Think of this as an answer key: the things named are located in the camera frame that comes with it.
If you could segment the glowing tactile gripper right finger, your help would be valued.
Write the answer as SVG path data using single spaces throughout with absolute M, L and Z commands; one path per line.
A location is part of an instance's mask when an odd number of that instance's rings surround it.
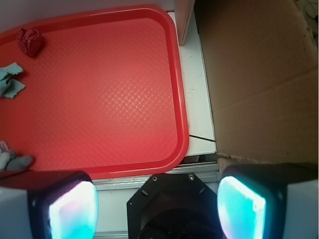
M 217 208 L 228 239 L 317 239 L 318 165 L 314 163 L 227 166 Z

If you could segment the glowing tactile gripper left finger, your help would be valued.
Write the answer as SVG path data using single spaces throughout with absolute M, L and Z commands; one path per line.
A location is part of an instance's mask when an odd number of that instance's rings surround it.
M 2 239 L 91 239 L 98 194 L 84 171 L 3 171 Z

